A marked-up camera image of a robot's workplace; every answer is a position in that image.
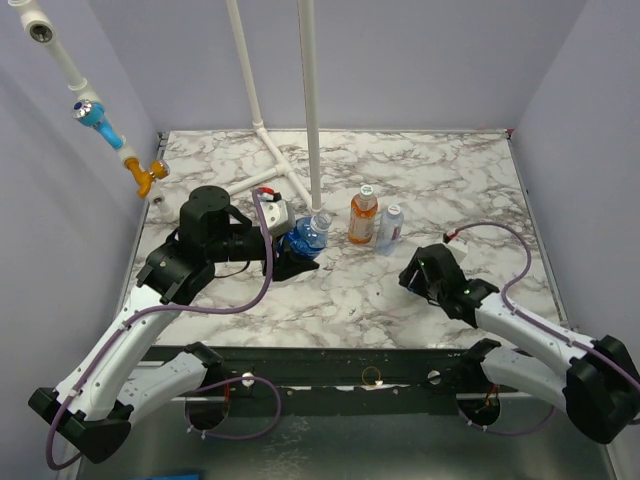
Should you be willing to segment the orange tea bottle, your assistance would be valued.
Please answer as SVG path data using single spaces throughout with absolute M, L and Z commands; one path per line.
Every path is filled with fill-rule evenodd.
M 348 238 L 354 244 L 369 243 L 373 236 L 378 199 L 371 185 L 365 184 L 351 200 Z

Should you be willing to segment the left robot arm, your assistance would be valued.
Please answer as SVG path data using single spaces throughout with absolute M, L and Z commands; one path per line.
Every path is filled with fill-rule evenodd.
M 231 203 L 221 187 L 194 189 L 179 210 L 177 228 L 147 257 L 129 297 L 85 359 L 57 386 L 41 387 L 29 407 L 49 425 L 45 444 L 48 467 L 72 465 L 54 459 L 61 435 L 80 456 L 101 463 L 124 443 L 132 427 L 182 393 L 214 393 L 222 380 L 221 360 L 200 342 L 186 346 L 153 372 L 132 379 L 134 368 L 159 335 L 215 278 L 219 263 L 259 262 L 264 282 L 257 295 L 239 307 L 201 308 L 206 315 L 235 315 L 255 307 L 273 281 L 299 274 L 290 255 L 278 257 L 277 243 L 295 225 L 295 213 L 280 193 L 253 190 L 257 218 Z

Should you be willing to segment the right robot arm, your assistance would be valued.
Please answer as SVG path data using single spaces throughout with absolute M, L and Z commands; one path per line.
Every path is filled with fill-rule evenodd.
M 459 370 L 467 389 L 480 392 L 496 384 L 535 396 L 600 444 L 638 420 L 639 372 L 621 340 L 593 339 L 508 305 L 496 286 L 466 278 L 445 244 L 417 249 L 399 283 L 449 318 L 512 343 L 472 347 L 472 360 Z

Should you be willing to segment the blue label Pocari bottle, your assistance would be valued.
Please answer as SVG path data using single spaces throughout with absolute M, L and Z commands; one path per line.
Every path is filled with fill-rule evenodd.
M 326 210 L 296 220 L 294 228 L 285 235 L 292 252 L 315 260 L 326 248 L 332 217 Z

